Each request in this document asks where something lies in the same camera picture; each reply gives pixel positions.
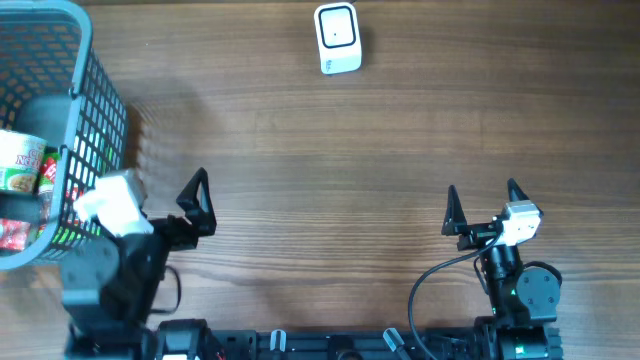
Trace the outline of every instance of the plastic basket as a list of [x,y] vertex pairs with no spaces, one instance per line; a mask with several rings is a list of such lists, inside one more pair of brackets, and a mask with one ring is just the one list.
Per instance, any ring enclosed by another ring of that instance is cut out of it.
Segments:
[[121,168],[129,124],[91,43],[91,20],[73,3],[0,2],[2,128],[41,137],[61,156],[44,232],[24,251],[0,256],[0,270],[55,263],[104,231],[78,222],[73,201]]

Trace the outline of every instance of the wooden table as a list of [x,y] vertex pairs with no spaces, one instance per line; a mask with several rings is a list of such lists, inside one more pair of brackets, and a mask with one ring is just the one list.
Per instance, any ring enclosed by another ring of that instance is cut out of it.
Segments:
[[[128,104],[145,210],[178,214],[193,172],[211,177],[218,233],[171,256],[184,281],[174,318],[407,328],[415,279],[457,256],[440,236],[447,186],[480,222],[515,177],[546,213],[522,256],[566,279],[567,359],[637,358],[638,6],[362,3],[364,64],[332,77],[319,69],[316,6],[88,7]],[[60,357],[55,269],[1,274],[0,286],[0,358]],[[469,262],[430,279],[416,303],[421,326],[490,311]]]

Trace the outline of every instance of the basket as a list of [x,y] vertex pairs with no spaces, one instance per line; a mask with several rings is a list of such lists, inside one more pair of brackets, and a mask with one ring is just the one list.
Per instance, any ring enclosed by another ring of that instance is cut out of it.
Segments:
[[[129,124],[91,43],[91,20],[71,2],[0,2],[2,128],[43,138],[61,157],[44,232],[24,251],[0,256],[0,270],[56,263],[105,231],[80,223],[73,201],[121,168]],[[14,199],[0,201],[11,207]]]

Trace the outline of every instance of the wood grain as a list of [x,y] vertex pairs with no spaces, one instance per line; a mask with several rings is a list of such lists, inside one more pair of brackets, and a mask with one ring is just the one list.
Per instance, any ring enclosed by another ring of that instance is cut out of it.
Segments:
[[[128,104],[145,210],[178,213],[192,173],[210,174],[218,233],[171,256],[185,283],[174,317],[218,329],[406,328],[413,281],[457,255],[439,235],[447,186],[484,221],[515,177],[546,214],[523,258],[566,277],[567,358],[636,358],[638,6],[358,4],[364,65],[332,77],[319,69],[316,6],[88,8]],[[59,357],[56,270],[0,274],[0,285],[0,358]],[[488,313],[470,263],[434,276],[416,303],[419,325]]]

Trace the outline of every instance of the white rectangular object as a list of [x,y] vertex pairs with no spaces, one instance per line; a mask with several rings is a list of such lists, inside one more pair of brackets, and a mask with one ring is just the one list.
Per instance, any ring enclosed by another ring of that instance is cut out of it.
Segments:
[[326,4],[314,14],[320,69],[326,75],[354,71],[362,64],[356,9],[348,2]]

